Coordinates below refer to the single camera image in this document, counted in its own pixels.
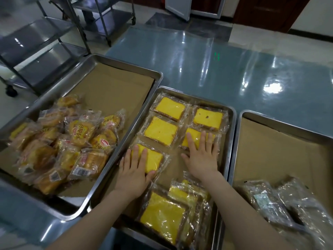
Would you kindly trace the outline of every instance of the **white wall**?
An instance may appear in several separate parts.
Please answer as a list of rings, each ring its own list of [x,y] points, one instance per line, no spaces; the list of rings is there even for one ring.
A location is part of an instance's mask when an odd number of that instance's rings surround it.
[[[233,17],[237,8],[239,0],[225,0],[222,16]]]
[[[310,0],[291,28],[333,37],[333,0]]]

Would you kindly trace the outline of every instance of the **glossy table surface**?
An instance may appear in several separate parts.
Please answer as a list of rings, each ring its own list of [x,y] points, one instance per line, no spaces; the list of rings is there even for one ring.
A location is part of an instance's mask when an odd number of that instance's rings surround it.
[[[328,67],[147,26],[130,27],[106,55],[161,71],[162,85],[232,106],[237,113],[253,110],[333,136],[333,72]],[[79,219],[60,221],[1,185],[0,200],[0,222],[42,246]],[[113,237],[111,230],[106,249]]]

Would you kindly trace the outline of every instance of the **forearm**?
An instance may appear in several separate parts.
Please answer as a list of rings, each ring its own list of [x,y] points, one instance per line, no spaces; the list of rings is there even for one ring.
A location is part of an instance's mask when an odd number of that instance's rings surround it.
[[[112,191],[90,213],[63,233],[48,250],[98,249],[113,223],[131,200],[119,191]]]
[[[237,249],[286,249],[292,247],[224,179],[207,176],[204,186],[214,199]]]

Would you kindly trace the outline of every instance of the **person's left hand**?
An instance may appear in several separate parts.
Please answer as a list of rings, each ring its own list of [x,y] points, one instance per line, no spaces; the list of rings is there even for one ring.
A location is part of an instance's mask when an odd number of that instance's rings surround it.
[[[115,191],[121,191],[130,200],[138,198],[147,188],[155,175],[155,171],[150,171],[144,176],[144,170],[147,162],[147,149],[144,149],[139,159],[139,147],[134,146],[131,160],[131,150],[128,149],[125,157],[119,163],[119,175],[114,188]]]

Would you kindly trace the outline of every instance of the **white door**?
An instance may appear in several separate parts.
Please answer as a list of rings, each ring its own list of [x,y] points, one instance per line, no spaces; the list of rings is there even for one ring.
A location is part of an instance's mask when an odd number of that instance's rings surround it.
[[[165,8],[186,21],[189,20],[191,4],[192,0],[165,0]]]

